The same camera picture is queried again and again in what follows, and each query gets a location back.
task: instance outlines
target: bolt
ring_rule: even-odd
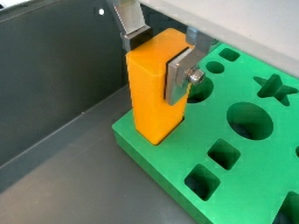
[[[204,72],[199,69],[197,66],[193,66],[185,71],[185,80],[193,85],[197,86],[204,79]]]

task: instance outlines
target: orange block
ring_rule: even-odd
[[[184,34],[168,29],[125,56],[135,128],[159,144],[183,120],[187,94],[169,106],[164,99],[168,60],[185,48]]]

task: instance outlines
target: green shape sorter board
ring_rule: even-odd
[[[129,111],[116,141],[200,224],[296,224],[299,80],[224,44],[199,66],[171,135],[151,145]]]

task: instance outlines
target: square hole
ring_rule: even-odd
[[[299,194],[289,192],[284,198],[284,203],[276,214],[273,224],[299,223]]]
[[[184,184],[203,200],[208,200],[220,185],[220,180],[201,164],[197,164],[184,179]]]
[[[235,61],[239,58],[239,53],[225,48],[220,51],[219,56],[228,61]]]
[[[225,170],[229,170],[239,160],[240,153],[231,144],[219,139],[209,148],[208,156]]]

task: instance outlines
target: metal panel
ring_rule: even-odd
[[[195,223],[117,146],[129,108],[125,88],[0,169],[0,223]]]
[[[121,86],[105,0],[31,1],[0,11],[0,165]]]
[[[140,0],[171,18],[299,77],[299,2]]]

